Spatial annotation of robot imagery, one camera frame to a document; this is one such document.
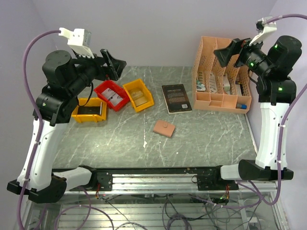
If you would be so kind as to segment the red bin with cards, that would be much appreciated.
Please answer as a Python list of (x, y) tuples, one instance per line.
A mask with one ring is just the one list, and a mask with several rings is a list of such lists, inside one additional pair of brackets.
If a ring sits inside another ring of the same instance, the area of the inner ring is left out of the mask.
[(121, 110), (130, 99), (123, 88), (115, 84), (112, 80), (106, 80), (96, 88), (94, 92), (104, 102), (106, 102), (108, 108), (118, 112)]

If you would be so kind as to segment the yellow bin with cards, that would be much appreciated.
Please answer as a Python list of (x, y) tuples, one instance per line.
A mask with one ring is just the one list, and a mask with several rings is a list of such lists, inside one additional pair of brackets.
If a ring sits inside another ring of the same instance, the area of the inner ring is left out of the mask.
[(141, 79), (123, 84), (123, 89), (127, 93), (135, 112), (141, 112), (154, 105), (152, 94)]

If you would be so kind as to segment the pink leather card holder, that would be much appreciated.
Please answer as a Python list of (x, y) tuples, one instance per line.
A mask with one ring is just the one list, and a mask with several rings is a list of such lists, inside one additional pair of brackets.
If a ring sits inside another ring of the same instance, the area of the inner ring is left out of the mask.
[(174, 131), (175, 125), (163, 120), (158, 120), (153, 128), (154, 133), (168, 138), (172, 137)]

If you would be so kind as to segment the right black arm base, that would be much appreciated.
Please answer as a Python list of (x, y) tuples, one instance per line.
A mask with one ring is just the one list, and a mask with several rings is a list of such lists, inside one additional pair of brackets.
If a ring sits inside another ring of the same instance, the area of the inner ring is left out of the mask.
[(199, 191), (213, 191), (213, 190), (238, 190), (238, 185), (234, 180), (223, 180), (215, 175), (194, 175), (191, 181), (196, 184)]

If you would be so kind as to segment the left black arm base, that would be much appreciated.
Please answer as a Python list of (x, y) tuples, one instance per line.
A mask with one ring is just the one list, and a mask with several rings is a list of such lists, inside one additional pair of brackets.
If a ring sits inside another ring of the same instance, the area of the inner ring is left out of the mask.
[(101, 169), (91, 169), (89, 186), (93, 190), (111, 191), (113, 186), (113, 176), (109, 171)]

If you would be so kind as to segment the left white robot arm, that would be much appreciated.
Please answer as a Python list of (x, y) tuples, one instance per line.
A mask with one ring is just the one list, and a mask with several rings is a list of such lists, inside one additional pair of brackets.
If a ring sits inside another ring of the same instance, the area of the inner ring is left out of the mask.
[(58, 145), (78, 106), (78, 95), (93, 80), (117, 81), (126, 61), (116, 59), (106, 49), (101, 56), (72, 58), (65, 50), (49, 53), (42, 67), (47, 79), (35, 102), (34, 129), (25, 168), (19, 177), (10, 181), (7, 190), (27, 195), (38, 203), (56, 203), (64, 193), (76, 187), (93, 190), (97, 187), (97, 170), (81, 165), (64, 172), (53, 172)]

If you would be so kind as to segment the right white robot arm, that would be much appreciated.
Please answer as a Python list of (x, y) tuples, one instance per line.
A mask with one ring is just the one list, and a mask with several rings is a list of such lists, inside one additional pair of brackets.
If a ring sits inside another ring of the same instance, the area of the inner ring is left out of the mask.
[(292, 170), (287, 168), (285, 145), (286, 112), (296, 98), (296, 84), (289, 77), (294, 64), (302, 54), (301, 42), (288, 35), (280, 36), (267, 54), (263, 43), (253, 44), (249, 39), (234, 39), (213, 53), (222, 67), (237, 55), (235, 67), (246, 66), (257, 75), (256, 90), (261, 110), (261, 137), (255, 160), (240, 160), (238, 164), (224, 165), (220, 173), (211, 178), (218, 190), (228, 180), (277, 181), (291, 180)]

